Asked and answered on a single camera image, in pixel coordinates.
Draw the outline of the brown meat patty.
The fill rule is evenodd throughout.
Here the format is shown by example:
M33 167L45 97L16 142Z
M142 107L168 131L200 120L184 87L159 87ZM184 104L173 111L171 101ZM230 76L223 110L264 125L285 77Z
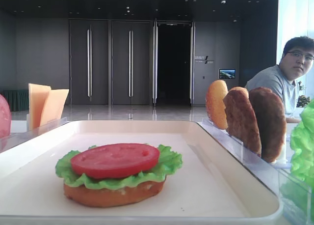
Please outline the brown meat patty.
M251 102L246 95L237 90L227 93L223 99L227 119L227 132L243 142L259 157L262 155L262 144L257 118Z
M262 144L262 159L273 163L281 154L286 141L285 108L281 98L267 87L249 91Z

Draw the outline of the orange cheese slice front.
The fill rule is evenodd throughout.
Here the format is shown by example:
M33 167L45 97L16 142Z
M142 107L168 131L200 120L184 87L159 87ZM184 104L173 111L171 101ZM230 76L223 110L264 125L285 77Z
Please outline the orange cheese slice front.
M56 89L49 91L42 109L40 126L53 120L61 119L68 93L68 89Z

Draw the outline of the orange cheese slice rear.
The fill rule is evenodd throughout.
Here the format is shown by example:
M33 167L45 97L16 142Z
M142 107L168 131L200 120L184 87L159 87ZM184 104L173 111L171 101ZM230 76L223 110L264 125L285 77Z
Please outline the orange cheese slice rear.
M51 90L48 85L28 84L29 90L29 130L40 126L41 114L46 98Z

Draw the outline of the green lettuce pile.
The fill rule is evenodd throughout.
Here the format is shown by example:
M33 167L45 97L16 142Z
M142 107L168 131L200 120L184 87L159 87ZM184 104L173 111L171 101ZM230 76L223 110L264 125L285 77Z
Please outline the green lettuce pile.
M291 174L314 186L314 102L311 101L301 112L300 123L292 130L290 147Z

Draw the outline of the golden bun slice rear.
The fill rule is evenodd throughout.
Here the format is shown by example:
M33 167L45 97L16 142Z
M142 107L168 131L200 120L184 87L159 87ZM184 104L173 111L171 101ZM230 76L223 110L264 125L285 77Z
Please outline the golden bun slice rear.
M210 84L206 94L206 110L209 119L222 130L227 129L225 104L223 99L228 93L227 84L223 80L216 80Z

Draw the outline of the golden bun slice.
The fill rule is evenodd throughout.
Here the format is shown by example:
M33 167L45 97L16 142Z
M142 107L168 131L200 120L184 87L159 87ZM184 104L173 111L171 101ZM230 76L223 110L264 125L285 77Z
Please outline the golden bun slice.
M248 92L248 90L247 90L246 88L244 88L244 87L235 86L235 87L231 88L231 89L229 90L229 92L232 91L232 90L241 91L241 92L243 92L243 93L246 95L247 98L249 98L249 92Z
M210 84L206 94L206 110L209 119L222 130L227 129L225 104L223 99L228 93L227 84L223 80L216 80Z

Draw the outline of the golden bun slice middle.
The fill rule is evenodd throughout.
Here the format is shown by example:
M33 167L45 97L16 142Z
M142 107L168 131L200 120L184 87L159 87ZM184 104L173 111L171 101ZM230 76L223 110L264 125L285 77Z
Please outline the golden bun slice middle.
M231 89L229 90L229 92L232 91L232 90L241 91L241 92L243 92L243 93L246 95L247 98L249 98L249 92L248 92L248 90L247 90L246 88L244 88L244 87L235 86L235 87L231 88Z

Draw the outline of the green draped table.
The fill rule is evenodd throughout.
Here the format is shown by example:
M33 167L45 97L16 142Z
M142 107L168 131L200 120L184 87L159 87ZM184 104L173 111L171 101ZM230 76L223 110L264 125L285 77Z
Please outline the green draped table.
M29 109L28 89L3 90L0 93L7 100L12 112L26 111Z

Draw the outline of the potted flower plant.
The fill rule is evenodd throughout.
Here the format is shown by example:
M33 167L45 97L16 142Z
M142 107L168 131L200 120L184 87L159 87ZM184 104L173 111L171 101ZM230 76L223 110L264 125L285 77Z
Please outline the potted flower plant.
M310 96L302 94L302 92L305 91L305 89L306 89L305 86L302 84L302 82L298 81L298 84L299 84L300 96L298 97L296 107L297 108L304 108L311 102L311 98L310 98Z

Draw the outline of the man in grey shirt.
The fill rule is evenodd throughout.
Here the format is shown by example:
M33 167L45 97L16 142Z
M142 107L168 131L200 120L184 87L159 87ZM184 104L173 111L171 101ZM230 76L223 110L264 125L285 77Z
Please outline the man in grey shirt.
M314 63L314 40L307 36L294 37L284 46L279 64L268 67L252 79L245 88L250 91L267 87L283 101L287 123L299 123L293 117L299 96L297 79L306 75Z

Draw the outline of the pink ham slice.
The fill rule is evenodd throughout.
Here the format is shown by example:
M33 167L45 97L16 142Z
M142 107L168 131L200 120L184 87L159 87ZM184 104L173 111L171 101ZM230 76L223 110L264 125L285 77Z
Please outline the pink ham slice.
M11 132L11 111L7 100L0 96L0 137L4 138Z

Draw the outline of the clear acrylic rack left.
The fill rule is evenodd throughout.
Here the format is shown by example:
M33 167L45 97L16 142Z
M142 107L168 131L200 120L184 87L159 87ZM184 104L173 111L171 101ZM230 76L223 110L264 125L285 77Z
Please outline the clear acrylic rack left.
M56 129L64 124L66 124L67 118L61 118L53 120L48 124L45 124L41 127L35 128L31 131L26 131L22 133L13 133L7 137L1 138L0 140L0 152L3 153L11 148L16 147L19 144L22 144L26 141L29 141L33 138L36 138L44 133L47 133L53 129Z

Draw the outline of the clear acrylic rack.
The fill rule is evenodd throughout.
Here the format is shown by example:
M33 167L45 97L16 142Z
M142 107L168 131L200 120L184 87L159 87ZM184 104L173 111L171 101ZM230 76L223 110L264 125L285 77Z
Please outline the clear acrylic rack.
M204 118L200 125L279 197L284 217L280 220L281 224L314 223L314 191L311 186L291 175L290 164L266 163L245 148L240 140L219 130L208 119Z
M11 148L16 147L19 144L22 144L26 141L29 141L33 138L36 138L44 133L47 133L53 129L56 129L64 124L66 124L67 118L61 118L53 120L48 124L45 124L41 127L35 128L31 131L26 131L22 133L13 133L7 137L1 138L0 140L0 152L3 153Z

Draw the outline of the clear acrylic rack right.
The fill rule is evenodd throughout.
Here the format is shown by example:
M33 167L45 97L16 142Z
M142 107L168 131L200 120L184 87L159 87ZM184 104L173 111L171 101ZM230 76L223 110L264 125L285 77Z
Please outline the clear acrylic rack right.
M281 224L314 223L314 191L311 186L291 175L290 164L266 163L245 148L240 140L219 130L208 119L204 118L200 125L279 197L284 217L280 220Z

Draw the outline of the small wall screen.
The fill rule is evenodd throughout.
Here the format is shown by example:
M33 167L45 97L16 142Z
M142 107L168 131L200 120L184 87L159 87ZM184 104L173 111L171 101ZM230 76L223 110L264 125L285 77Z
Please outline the small wall screen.
M219 69L220 79L235 79L236 70L235 69Z

